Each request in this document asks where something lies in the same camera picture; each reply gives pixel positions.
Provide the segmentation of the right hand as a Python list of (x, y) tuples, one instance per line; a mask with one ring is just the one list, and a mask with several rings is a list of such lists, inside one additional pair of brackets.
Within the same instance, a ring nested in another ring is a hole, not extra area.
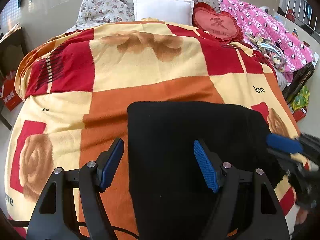
[(308, 210), (304, 210), (303, 208), (299, 208), (297, 215), (296, 215), (296, 225), (303, 224), (305, 220), (307, 219), (307, 216), (309, 214)]

